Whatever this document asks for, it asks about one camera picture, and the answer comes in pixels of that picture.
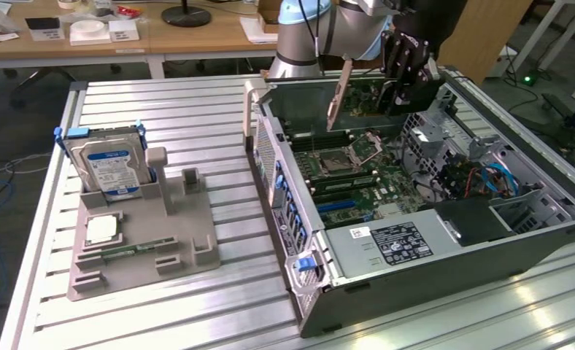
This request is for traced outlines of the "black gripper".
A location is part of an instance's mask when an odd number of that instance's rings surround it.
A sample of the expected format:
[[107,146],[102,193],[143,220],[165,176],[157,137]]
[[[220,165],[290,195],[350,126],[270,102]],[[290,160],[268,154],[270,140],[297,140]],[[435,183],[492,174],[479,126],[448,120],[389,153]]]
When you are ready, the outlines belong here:
[[393,29],[381,33],[380,112],[396,116],[427,110],[445,83],[437,68],[440,47],[455,32],[467,0],[383,4],[393,11]]

